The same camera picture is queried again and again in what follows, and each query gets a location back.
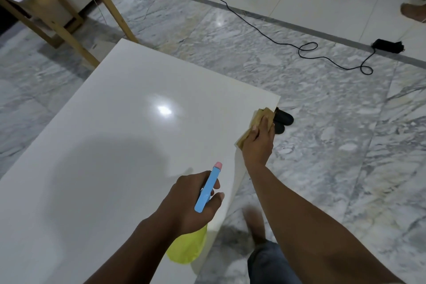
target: black cable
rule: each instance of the black cable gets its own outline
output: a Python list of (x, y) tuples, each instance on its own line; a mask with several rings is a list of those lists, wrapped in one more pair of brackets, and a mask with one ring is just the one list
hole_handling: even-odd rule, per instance
[[(371, 75), (373, 74), (374, 70), (371, 66), (368, 65), (364, 65), (364, 63), (370, 58), (372, 57), (375, 53), (376, 53), (376, 49), (373, 48), (373, 53), (370, 54), (362, 63), (360, 66), (355, 66), (355, 67), (351, 67), (351, 68), (347, 68), (347, 67), (343, 67), (338, 65), (336, 62), (334, 62), (332, 59), (328, 58), (327, 56), (317, 56), (317, 57), (306, 57), (300, 54), (300, 52), (310, 52), (313, 50), (316, 50), (318, 48), (318, 43), (317, 42), (309, 42), (306, 44), (303, 44), (301, 47), (298, 47), (296, 45), (290, 44), (290, 43), (280, 43), (277, 41), (274, 41), (272, 38), (270, 38), (269, 36), (265, 35), (264, 33), (262, 33), (259, 28), (257, 28), (256, 26), (253, 26), (252, 24), (250, 24), (249, 22), (247, 22), (244, 18), (242, 18), (239, 14), (237, 14), (235, 11), (233, 11), (229, 6), (228, 3), (225, 0), (220, 0), (221, 2), (225, 3), (227, 9), (231, 12), (233, 12), (235, 15), (237, 15), (239, 18), (241, 18), (244, 22), (246, 22), (247, 24), (249, 24), (251, 27), (253, 27), (254, 29), (256, 29), (259, 33), (261, 33), (264, 37), (266, 37), (267, 39), (269, 39), (271, 42), (278, 44), (278, 45), (287, 45), (287, 46), (292, 46), (294, 48), (297, 49), (297, 54), (302, 58), (302, 59), (309, 59), (309, 60), (315, 60), (315, 59), (326, 59), (329, 60), (331, 63), (333, 63), (335, 66), (337, 66), (338, 68), (342, 69), (342, 70), (346, 70), (346, 71), (350, 71), (350, 70), (355, 70), (355, 69), (359, 69), (361, 71), (362, 74), (365, 75)], [(305, 49), (304, 47), (307, 45), (314, 45), (313, 48), (310, 49)]]

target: forearm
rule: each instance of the forearm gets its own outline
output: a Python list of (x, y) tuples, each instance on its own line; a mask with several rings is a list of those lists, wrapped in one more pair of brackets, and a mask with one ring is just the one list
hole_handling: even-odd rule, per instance
[(131, 237), (85, 284), (145, 284), (151, 281), (176, 238), (173, 226), (156, 214), (143, 220)]
[(363, 283), (364, 274), (398, 281), (344, 226), (282, 184), (268, 168), (249, 168), (249, 174), (274, 236), (303, 282), (322, 278)]

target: hand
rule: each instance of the hand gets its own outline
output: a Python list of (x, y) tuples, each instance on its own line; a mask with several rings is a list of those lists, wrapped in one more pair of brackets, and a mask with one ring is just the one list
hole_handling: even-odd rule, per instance
[[(157, 209), (156, 214), (160, 215), (160, 218), (172, 221), (173, 226), (176, 227), (176, 237), (201, 229), (213, 219), (220, 208), (225, 194), (218, 192), (213, 195), (212, 190), (213, 197), (206, 203), (203, 212), (198, 213), (194, 210), (200, 190), (205, 185), (210, 172), (180, 176)], [(218, 179), (213, 188), (220, 188)]]
[(253, 126), (249, 136), (244, 141), (242, 156), (245, 166), (250, 172), (257, 166), (265, 166), (274, 147), (275, 127), (268, 131), (268, 119), (263, 117), (259, 127)]

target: wooden table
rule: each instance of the wooden table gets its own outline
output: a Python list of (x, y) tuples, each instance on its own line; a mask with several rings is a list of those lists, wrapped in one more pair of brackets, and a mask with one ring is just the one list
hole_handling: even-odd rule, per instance
[[(59, 45), (61, 45), (61, 43), (66, 41), (78, 53), (80, 53), (92, 66), (97, 67), (99, 65), (99, 61), (72, 36), (72, 33), (82, 25), (84, 19), (78, 14), (78, 12), (72, 7), (72, 5), (67, 0), (58, 0), (59, 3), (73, 16), (72, 23), (67, 28), (64, 28), (57, 22), (55, 18), (53, 18), (48, 12), (45, 11), (45, 7), (49, 5), (52, 1), (54, 0), (0, 0), (0, 5), (6, 8), (17, 19), (19, 19), (26, 26), (32, 29), (36, 34), (38, 34), (51, 46), (57, 48), (59, 47)], [(102, 1), (104, 2), (111, 15), (116, 20), (116, 22), (119, 24), (120, 28), (123, 30), (127, 38), (135, 43), (138, 43), (138, 40), (130, 30), (127, 23), (124, 21), (123, 17), (115, 7), (114, 3), (111, 0)], [(52, 30), (56, 32), (56, 35), (53, 37), (48, 36), (37, 25), (35, 25), (32, 21), (30, 21), (18, 10), (16, 10), (10, 3), (17, 4), (25, 10), (28, 10), (32, 15), (40, 18), (47, 26), (49, 26)]]
[(201, 256), (164, 256), (151, 281), (194, 283), (245, 174), (235, 142), (279, 98), (121, 39), (0, 179), (0, 282), (83, 283), (180, 175), (220, 161)]

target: foot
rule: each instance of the foot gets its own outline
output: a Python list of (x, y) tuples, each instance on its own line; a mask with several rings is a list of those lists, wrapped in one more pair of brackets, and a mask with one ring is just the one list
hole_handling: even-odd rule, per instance
[(426, 22), (426, 4), (423, 6), (402, 4), (401, 14), (418, 22)]
[(248, 206), (243, 209), (243, 216), (254, 244), (257, 246), (266, 242), (262, 212), (253, 206)]

